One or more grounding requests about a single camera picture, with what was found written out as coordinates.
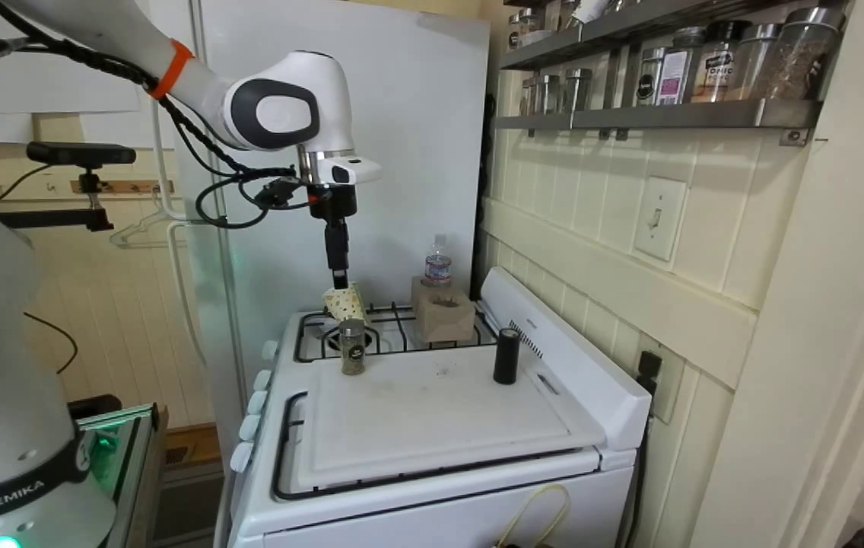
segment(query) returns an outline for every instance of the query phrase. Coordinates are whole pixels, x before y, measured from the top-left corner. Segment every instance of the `gas stove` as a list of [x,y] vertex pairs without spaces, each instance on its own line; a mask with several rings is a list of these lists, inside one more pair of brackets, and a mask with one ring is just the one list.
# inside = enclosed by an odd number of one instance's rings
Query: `gas stove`
[[[649,394],[516,277],[489,271],[459,346],[429,347],[411,307],[376,307],[363,375],[342,373],[334,327],[291,318],[257,381],[230,546],[614,543]],[[516,385],[492,381],[500,327],[521,328]]]

